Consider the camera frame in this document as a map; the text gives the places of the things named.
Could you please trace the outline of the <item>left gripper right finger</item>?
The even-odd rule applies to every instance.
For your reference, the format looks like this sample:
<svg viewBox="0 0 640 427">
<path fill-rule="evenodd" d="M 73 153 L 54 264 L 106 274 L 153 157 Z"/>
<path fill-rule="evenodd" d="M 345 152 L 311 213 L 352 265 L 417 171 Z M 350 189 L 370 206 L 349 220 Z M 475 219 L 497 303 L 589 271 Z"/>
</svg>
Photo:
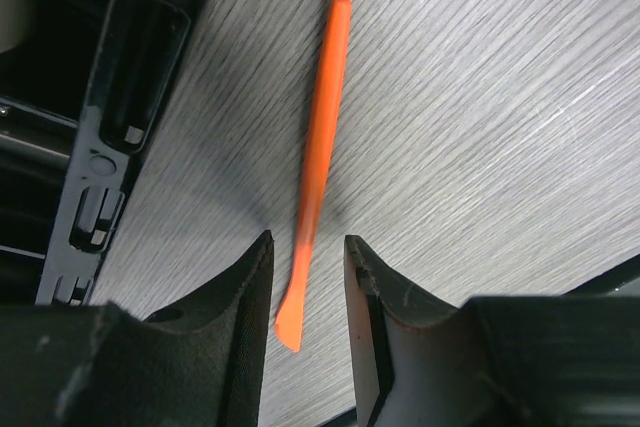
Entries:
<svg viewBox="0 0 640 427">
<path fill-rule="evenodd" d="M 635 426 L 639 261 L 563 295 L 453 306 L 344 243 L 361 426 Z"/>
</svg>

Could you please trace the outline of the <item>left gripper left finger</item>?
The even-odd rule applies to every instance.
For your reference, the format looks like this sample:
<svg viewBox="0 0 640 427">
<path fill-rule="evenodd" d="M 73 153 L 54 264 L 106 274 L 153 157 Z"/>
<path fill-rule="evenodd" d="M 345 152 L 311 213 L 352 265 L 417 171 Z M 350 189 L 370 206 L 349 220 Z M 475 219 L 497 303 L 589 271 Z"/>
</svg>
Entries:
<svg viewBox="0 0 640 427">
<path fill-rule="evenodd" d="M 140 320 L 115 303 L 1 310 L 5 426 L 254 426 L 274 272 L 262 233 Z"/>
</svg>

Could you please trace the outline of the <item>orange plastic utensil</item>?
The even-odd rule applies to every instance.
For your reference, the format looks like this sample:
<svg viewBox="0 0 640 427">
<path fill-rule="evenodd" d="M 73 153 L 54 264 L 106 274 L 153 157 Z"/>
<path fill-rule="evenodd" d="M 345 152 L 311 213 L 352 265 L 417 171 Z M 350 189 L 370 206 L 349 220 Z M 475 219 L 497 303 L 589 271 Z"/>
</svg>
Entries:
<svg viewBox="0 0 640 427">
<path fill-rule="evenodd" d="M 293 265 L 275 320 L 276 337 L 293 352 L 299 352 L 301 348 L 306 289 L 340 112 L 351 13 L 351 0 L 331 0 L 318 60 L 301 177 Z"/>
</svg>

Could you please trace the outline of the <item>black utensil tray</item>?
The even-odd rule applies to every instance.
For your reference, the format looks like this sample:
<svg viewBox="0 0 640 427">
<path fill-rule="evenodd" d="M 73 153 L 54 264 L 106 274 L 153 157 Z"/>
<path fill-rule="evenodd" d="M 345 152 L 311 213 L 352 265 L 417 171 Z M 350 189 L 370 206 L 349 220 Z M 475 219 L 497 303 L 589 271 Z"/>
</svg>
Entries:
<svg viewBox="0 0 640 427">
<path fill-rule="evenodd" d="M 207 0 L 1 0 L 1 301 L 88 301 Z"/>
</svg>

